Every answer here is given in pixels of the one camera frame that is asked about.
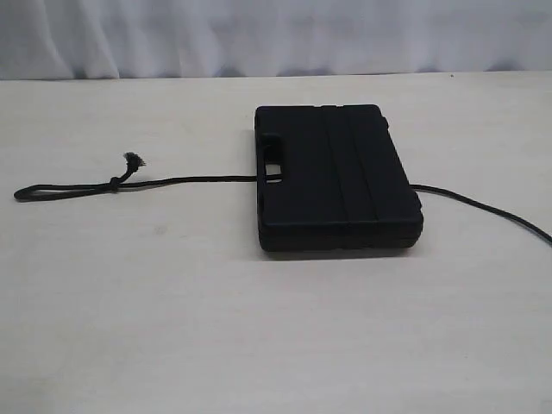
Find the black plastic carrying case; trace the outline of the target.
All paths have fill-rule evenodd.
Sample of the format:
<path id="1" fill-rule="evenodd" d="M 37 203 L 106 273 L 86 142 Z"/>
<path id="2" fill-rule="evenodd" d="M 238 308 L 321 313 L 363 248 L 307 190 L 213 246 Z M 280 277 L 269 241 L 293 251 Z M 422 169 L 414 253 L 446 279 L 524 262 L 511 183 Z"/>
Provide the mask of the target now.
<path id="1" fill-rule="evenodd" d="M 423 231 L 376 104 L 260 106 L 257 224 L 269 254 L 413 247 Z"/>

